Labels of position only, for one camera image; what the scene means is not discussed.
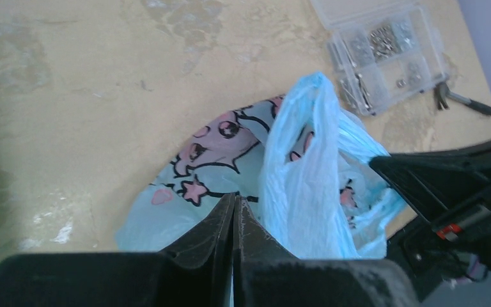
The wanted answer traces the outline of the clear plastic screw box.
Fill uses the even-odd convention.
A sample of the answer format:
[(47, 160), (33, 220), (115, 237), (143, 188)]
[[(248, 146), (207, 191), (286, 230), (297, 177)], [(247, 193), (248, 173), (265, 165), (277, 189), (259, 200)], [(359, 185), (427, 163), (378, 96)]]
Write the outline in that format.
[(355, 114), (378, 115), (446, 80), (439, 32), (419, 1), (311, 4), (331, 34), (338, 94)]

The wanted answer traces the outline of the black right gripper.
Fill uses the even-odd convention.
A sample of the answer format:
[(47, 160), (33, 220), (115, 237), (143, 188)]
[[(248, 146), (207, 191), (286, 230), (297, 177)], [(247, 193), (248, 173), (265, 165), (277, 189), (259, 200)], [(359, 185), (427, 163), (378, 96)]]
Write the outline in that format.
[(491, 274), (491, 140), (454, 150), (372, 158), (417, 213), (388, 243), (387, 259), (419, 300), (441, 283), (480, 283)]

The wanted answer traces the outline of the light blue plastic bag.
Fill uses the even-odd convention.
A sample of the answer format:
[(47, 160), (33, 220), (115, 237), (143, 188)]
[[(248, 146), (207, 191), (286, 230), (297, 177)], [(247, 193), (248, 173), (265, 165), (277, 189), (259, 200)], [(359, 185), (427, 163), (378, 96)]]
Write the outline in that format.
[(119, 249), (159, 251), (206, 218), (225, 194), (299, 258), (381, 259), (405, 202), (369, 162), (387, 156), (320, 72), (285, 95), (202, 126), (132, 204)]

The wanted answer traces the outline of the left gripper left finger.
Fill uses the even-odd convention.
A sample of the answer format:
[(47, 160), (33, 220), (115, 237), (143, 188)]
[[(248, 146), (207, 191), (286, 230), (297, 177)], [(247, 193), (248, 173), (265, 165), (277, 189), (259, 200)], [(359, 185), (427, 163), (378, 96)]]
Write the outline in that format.
[(229, 306), (235, 195), (158, 252), (20, 254), (0, 306)]

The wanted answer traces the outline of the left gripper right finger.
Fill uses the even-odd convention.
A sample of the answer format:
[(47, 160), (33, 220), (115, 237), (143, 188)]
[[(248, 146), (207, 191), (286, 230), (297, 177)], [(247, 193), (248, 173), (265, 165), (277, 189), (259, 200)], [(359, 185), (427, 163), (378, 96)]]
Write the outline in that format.
[(404, 271), (390, 260), (301, 260), (234, 198), (234, 306), (419, 306)]

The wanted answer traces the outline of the black handled pliers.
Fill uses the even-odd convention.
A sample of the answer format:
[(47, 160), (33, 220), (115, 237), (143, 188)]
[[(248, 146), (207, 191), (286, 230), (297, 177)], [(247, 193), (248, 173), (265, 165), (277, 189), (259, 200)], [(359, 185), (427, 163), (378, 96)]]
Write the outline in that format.
[(474, 110), (475, 112), (485, 116), (491, 116), (491, 106), (451, 91), (446, 82), (438, 83), (434, 88), (433, 95), (437, 103), (437, 108), (440, 111), (449, 109), (447, 99), (450, 99)]

